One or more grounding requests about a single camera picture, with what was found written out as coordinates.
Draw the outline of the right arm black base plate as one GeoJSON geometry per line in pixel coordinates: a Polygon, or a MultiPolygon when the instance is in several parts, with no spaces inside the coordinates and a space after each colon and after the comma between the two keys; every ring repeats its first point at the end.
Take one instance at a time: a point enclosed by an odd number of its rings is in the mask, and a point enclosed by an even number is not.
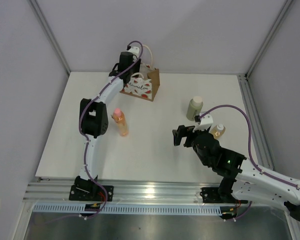
{"type": "Polygon", "coordinates": [[[233,195],[231,187],[202,187],[199,195],[202,197],[203,203],[211,204],[247,204],[249,201],[240,199],[233,195]]]}

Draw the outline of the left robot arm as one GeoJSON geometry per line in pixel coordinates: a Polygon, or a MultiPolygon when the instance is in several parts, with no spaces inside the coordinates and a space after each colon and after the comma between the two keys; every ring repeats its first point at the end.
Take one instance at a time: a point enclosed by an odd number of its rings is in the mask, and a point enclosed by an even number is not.
{"type": "Polygon", "coordinates": [[[79,110],[79,132],[85,137],[83,166],[74,185],[86,200],[94,200],[98,195],[96,177],[98,174],[93,169],[96,160],[96,149],[108,129],[109,121],[107,104],[111,102],[124,86],[131,80],[131,76],[140,69],[141,58],[137,53],[123,51],[120,53],[119,62],[115,64],[108,75],[108,81],[93,99],[83,98],[79,110]]]}

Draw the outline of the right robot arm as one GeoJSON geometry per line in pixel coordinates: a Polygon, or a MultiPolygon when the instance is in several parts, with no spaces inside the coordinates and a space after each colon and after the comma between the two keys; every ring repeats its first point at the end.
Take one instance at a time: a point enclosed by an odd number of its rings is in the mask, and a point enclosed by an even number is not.
{"type": "Polygon", "coordinates": [[[203,166],[222,177],[218,198],[225,203],[248,201],[266,204],[289,213],[300,222],[300,179],[292,178],[220,146],[207,130],[180,125],[172,131],[173,144],[192,148],[203,166]]]}

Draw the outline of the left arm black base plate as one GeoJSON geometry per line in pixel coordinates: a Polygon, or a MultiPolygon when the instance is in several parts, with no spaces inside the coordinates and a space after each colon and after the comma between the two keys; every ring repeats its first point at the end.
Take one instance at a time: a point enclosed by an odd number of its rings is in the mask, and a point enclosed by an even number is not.
{"type": "Polygon", "coordinates": [[[85,180],[77,176],[74,184],[71,186],[68,199],[70,201],[82,202],[104,202],[106,200],[111,202],[113,199],[114,186],[103,185],[104,190],[92,182],[90,179],[85,180]]]}

